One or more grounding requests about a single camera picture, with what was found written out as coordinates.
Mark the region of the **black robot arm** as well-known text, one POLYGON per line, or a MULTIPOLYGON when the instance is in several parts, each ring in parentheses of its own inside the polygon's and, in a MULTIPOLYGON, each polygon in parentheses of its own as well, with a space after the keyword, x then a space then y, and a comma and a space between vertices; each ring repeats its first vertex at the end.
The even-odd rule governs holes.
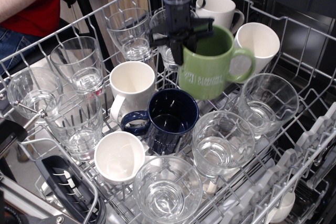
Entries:
POLYGON ((196 42, 214 34, 213 18, 191 16, 192 0, 163 0, 166 19, 161 25, 149 29, 151 47, 168 46, 174 62, 183 65, 183 49, 196 50, 196 42))

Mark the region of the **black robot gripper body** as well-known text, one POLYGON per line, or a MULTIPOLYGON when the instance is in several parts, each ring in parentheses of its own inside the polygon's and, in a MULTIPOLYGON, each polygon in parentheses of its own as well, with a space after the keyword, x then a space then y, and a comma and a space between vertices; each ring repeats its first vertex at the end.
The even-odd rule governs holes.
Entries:
POLYGON ((163 0, 166 19, 163 24, 150 28, 151 47, 187 42, 214 35, 213 18, 191 16, 192 0, 163 0))

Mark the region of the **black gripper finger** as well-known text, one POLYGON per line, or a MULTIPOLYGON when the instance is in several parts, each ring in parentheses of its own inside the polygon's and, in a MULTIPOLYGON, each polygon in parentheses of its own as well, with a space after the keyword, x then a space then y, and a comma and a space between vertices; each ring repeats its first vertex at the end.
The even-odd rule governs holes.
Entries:
POLYGON ((186 47, 191 52, 195 52, 196 51, 196 44, 197 44, 197 38, 196 38, 196 36, 190 36, 186 40, 186 47))
POLYGON ((177 39, 170 39, 170 49, 174 58, 174 62, 183 65, 183 41, 177 39))

